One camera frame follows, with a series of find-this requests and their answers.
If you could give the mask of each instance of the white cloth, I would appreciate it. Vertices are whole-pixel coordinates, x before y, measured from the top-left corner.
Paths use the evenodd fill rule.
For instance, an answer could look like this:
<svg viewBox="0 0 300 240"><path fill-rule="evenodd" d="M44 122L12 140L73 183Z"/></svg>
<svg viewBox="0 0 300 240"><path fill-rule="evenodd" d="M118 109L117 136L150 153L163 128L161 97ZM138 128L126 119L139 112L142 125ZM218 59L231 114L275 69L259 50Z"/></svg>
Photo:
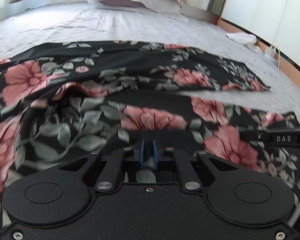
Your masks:
<svg viewBox="0 0 300 240"><path fill-rule="evenodd" d="M194 19L176 21L156 13L97 9L87 3L52 5L29 10L0 22L0 59L44 42L137 40L190 45L242 61L267 85L268 92L183 91L255 109L285 113L300 109L278 78L278 68L261 55L231 41L221 28ZM300 104L300 90L283 73L282 81Z"/></svg>
<svg viewBox="0 0 300 240"><path fill-rule="evenodd" d="M263 54L262 50L255 45L257 37L248 33L227 33L227 37L236 43L246 46L248 49L253 50L256 53Z"/></svg>

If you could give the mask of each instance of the metal pin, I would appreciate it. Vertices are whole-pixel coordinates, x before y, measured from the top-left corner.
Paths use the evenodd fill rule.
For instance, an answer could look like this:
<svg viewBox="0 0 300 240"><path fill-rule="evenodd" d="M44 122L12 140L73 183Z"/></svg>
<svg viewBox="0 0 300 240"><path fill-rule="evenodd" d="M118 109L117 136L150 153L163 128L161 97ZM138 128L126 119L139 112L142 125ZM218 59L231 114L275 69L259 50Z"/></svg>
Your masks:
<svg viewBox="0 0 300 240"><path fill-rule="evenodd" d="M12 234L12 237L15 239L15 240L22 240L23 239L23 234L21 232L14 232Z"/></svg>
<svg viewBox="0 0 300 240"><path fill-rule="evenodd" d="M284 240L286 238L286 234L284 232L279 232L275 236L275 240Z"/></svg>
<svg viewBox="0 0 300 240"><path fill-rule="evenodd" d="M198 189L200 187L200 184L198 182L190 181L185 183L186 189Z"/></svg>
<svg viewBox="0 0 300 240"><path fill-rule="evenodd" d="M110 189L112 188L112 183L109 181L102 181L97 184L98 189Z"/></svg>
<svg viewBox="0 0 300 240"><path fill-rule="evenodd" d="M146 188L146 192L153 192L154 191L154 188L153 187L147 187Z"/></svg>

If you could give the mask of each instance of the cable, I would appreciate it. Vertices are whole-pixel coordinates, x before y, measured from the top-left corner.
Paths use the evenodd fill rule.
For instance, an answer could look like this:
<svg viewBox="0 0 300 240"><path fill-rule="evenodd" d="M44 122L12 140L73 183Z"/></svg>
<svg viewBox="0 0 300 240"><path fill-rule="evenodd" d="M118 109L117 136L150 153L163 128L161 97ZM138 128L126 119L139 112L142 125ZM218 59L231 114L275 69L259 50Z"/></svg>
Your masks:
<svg viewBox="0 0 300 240"><path fill-rule="evenodd" d="M299 204L296 207L293 215L289 218L287 224L289 226L293 227L295 225L295 223L297 222L297 220L299 219L299 217L300 217L300 201L299 201Z"/></svg>
<svg viewBox="0 0 300 240"><path fill-rule="evenodd" d="M286 3L285 3L285 5L284 5L282 17L281 17L281 20L280 20L280 22L279 22L278 29L277 29L277 31L276 31L276 33L275 33L275 35L274 35L273 43L274 43L275 39L276 39L277 36L278 36L279 29L280 29L280 26L281 26L282 21L283 21L284 13L285 13L285 11L286 11L286 9L287 9L288 1L289 1L289 0L286 0ZM282 82L282 79L281 79L281 73L280 73L280 59L281 59L281 52L280 52L280 49L279 49L278 46L273 46L273 47L275 47L275 48L278 50L278 54L279 54L279 56L278 56L278 72L279 72L279 79L280 79L280 82L281 82L281 84L283 85L283 87L285 88L285 90L287 91L287 93L290 95L290 97L293 99L293 101L295 101L295 103L298 105L298 107L299 107L299 109L300 109L300 104L295 100L295 98L291 95L291 93L289 92L289 90L286 88L286 86L285 86L284 83Z"/></svg>
<svg viewBox="0 0 300 240"><path fill-rule="evenodd" d="M277 31L276 31L276 33L275 33L274 37L273 37L273 42L275 41L275 39L276 39L276 38L277 38L277 36L278 36L279 29L280 29L280 26L281 26L281 24L282 24L282 21L283 21L284 13L285 13L285 11L286 11L286 9L287 9L288 1L289 1L289 0L286 0L286 4L284 5L284 8L283 8L283 13L282 13L282 16L281 16L281 19L280 19L279 25L278 25L278 29L277 29Z"/></svg>

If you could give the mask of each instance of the circular pad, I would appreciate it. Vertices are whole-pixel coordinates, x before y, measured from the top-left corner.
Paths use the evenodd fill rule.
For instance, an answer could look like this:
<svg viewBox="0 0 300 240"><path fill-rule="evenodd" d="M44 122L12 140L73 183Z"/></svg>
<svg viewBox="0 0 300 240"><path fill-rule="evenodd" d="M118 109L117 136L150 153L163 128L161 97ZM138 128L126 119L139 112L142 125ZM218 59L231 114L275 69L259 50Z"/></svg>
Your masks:
<svg viewBox="0 0 300 240"><path fill-rule="evenodd" d="M46 170L24 177L5 189L7 213L28 225L55 225L79 215L90 191L75 172Z"/></svg>
<svg viewBox="0 0 300 240"><path fill-rule="evenodd" d="M242 225L267 225L285 220L294 205L282 181L248 169L221 172L207 192L213 209Z"/></svg>
<svg viewBox="0 0 300 240"><path fill-rule="evenodd" d="M30 186L26 190L26 198L33 203L47 204L58 200L63 193L62 187L50 182L42 182Z"/></svg>
<svg viewBox="0 0 300 240"><path fill-rule="evenodd" d="M271 190L259 183L243 183L235 187L234 194L238 199L246 203L260 204L267 201L272 193Z"/></svg>

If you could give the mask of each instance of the wall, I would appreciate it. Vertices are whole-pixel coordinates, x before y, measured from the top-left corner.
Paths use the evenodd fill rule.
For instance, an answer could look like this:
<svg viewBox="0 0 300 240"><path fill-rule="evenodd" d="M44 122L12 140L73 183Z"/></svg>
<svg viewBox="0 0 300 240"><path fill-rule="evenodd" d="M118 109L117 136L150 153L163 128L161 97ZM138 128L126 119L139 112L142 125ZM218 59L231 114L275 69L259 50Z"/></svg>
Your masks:
<svg viewBox="0 0 300 240"><path fill-rule="evenodd" d="M278 46L300 66L300 0L227 0L222 18Z"/></svg>
<svg viewBox="0 0 300 240"><path fill-rule="evenodd" d="M300 66L300 0L288 0L274 44Z"/></svg>

